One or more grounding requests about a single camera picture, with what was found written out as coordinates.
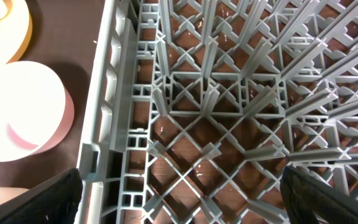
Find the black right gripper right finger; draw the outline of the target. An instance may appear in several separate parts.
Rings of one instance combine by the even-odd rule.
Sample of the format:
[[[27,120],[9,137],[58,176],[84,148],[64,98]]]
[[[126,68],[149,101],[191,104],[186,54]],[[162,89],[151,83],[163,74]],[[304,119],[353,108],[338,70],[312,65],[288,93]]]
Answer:
[[[280,191],[290,223],[358,223],[358,201],[287,166],[283,170]]]

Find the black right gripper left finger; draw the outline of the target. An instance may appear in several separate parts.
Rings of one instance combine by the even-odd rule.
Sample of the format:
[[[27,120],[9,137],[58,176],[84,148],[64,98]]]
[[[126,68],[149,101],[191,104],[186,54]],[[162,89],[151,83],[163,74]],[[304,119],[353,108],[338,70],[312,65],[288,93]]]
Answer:
[[[0,205],[0,223],[73,223],[82,198],[78,169],[68,169]]]

